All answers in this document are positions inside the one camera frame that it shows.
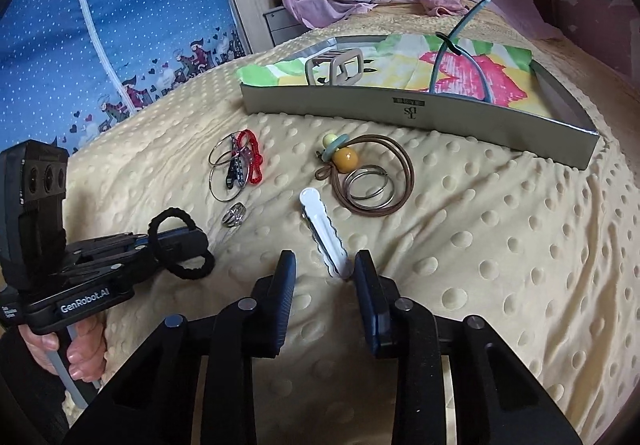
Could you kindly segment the person's left hand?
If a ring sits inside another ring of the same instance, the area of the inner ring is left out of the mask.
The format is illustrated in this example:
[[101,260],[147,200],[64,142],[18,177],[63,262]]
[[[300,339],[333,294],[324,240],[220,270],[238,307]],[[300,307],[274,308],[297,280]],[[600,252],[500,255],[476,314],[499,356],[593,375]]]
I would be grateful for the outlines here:
[[[67,359],[70,363],[68,373],[74,380],[98,381],[104,374],[106,366],[104,329],[103,313],[92,315],[75,324],[76,337],[67,349]],[[36,363],[55,375],[56,371],[47,353],[58,350],[58,337],[53,333],[35,335],[26,325],[18,327],[18,331]]]

